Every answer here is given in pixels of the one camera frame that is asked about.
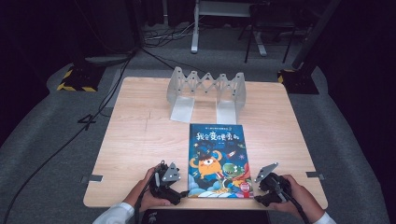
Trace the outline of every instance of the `sleeve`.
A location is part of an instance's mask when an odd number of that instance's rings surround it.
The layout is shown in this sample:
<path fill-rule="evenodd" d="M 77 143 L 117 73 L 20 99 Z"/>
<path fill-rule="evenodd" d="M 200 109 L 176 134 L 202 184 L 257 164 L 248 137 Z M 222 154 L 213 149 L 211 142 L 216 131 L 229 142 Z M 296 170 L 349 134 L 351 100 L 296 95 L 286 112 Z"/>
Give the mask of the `sleeve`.
<path fill-rule="evenodd" d="M 335 221 L 325 212 L 318 221 L 314 222 L 314 224 L 335 224 Z"/>
<path fill-rule="evenodd" d="M 116 203 L 100 215 L 93 224 L 124 224 L 134 215 L 134 208 L 128 203 Z"/>

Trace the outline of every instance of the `gray carpet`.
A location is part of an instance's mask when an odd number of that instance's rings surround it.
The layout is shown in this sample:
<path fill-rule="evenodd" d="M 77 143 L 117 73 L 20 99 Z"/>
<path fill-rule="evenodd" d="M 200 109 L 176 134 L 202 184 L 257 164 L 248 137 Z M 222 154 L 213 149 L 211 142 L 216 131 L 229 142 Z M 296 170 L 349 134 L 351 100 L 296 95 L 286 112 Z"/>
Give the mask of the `gray carpet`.
<path fill-rule="evenodd" d="M 190 54 L 190 36 L 146 50 L 177 61 L 165 62 L 184 71 L 191 68 L 183 63 L 214 77 L 244 72 L 247 81 L 275 82 L 276 72 L 291 68 L 302 45 L 301 41 L 294 41 L 284 64 L 281 60 L 286 47 L 268 47 L 269 55 L 262 58 L 252 46 L 248 62 L 243 63 L 248 40 L 237 40 L 240 31 L 235 28 L 202 31 L 197 54 Z M 69 66 L 50 77 L 50 95 L 21 121 L 0 149 L 1 218 L 26 178 L 82 128 L 83 124 L 77 121 L 98 111 L 120 70 L 120 65 L 108 67 L 98 92 L 56 91 Z M 144 77 L 171 74 L 171 69 L 143 51 L 131 60 L 126 72 Z M 321 183 L 329 202 L 328 213 L 338 223 L 389 223 L 380 186 L 353 132 L 328 95 L 325 77 L 319 69 L 312 77 L 320 94 L 291 94 L 290 101 L 317 171 L 325 176 Z M 111 112 L 112 108 L 107 107 L 103 113 Z M 88 208 L 82 202 L 87 185 L 80 183 L 80 179 L 92 171 L 109 118 L 98 116 L 95 121 L 26 185 L 12 207 L 8 223 L 92 223 L 106 210 Z M 278 212 L 270 212 L 270 217 L 274 224 L 303 223 Z"/>

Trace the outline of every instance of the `desk leg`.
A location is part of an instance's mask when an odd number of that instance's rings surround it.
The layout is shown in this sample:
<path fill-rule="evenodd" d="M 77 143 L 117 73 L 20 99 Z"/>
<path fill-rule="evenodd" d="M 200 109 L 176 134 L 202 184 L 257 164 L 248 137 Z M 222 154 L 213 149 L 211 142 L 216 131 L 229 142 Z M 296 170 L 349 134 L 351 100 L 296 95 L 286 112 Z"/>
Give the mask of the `desk leg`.
<path fill-rule="evenodd" d="M 256 39 L 257 47 L 259 48 L 260 55 L 262 57 L 267 56 L 267 50 L 265 50 L 264 44 L 262 43 L 262 32 L 254 32 L 254 38 Z"/>
<path fill-rule="evenodd" d="M 194 10 L 194 33 L 192 34 L 191 53 L 198 52 L 198 37 L 199 37 L 199 0 L 195 1 Z"/>

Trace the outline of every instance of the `book illustration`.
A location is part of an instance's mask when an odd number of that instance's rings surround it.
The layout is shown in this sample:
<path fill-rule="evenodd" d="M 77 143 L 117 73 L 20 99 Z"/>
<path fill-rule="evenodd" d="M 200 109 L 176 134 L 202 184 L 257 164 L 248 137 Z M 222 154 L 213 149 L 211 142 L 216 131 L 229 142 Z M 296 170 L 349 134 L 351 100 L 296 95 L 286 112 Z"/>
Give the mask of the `book illustration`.
<path fill-rule="evenodd" d="M 253 197 L 242 125 L 190 125 L 189 190 L 189 197 Z"/>

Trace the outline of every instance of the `table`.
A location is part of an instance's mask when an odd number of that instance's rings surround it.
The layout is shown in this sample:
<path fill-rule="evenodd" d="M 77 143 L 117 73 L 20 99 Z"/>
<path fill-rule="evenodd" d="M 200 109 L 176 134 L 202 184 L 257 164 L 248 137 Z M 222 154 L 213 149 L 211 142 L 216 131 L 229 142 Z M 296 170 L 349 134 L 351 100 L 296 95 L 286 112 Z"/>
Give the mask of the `table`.
<path fill-rule="evenodd" d="M 199 40 L 199 16 L 228 16 L 228 17 L 250 17 L 248 11 L 251 3 L 233 2 L 211 2 L 195 0 L 194 31 L 192 34 L 191 53 L 198 52 Z M 267 56 L 262 43 L 261 32 L 254 32 L 254 37 L 261 56 Z"/>
<path fill-rule="evenodd" d="M 170 120 L 166 101 L 169 78 L 127 77 L 108 124 L 93 175 L 102 182 L 90 182 L 84 203 L 89 207 L 109 207 L 120 202 L 143 178 L 149 167 L 161 160 L 174 162 L 181 180 L 172 189 L 188 188 L 189 123 Z M 282 84 L 246 82 L 247 101 L 238 123 L 244 127 L 252 178 L 260 168 L 274 162 L 278 175 L 291 174 L 327 207 L 327 200 L 315 172 L 289 97 Z M 216 92 L 196 92 L 193 123 L 216 122 Z M 254 184 L 255 195 L 262 194 Z M 175 209 L 266 209 L 254 199 L 183 198 Z"/>

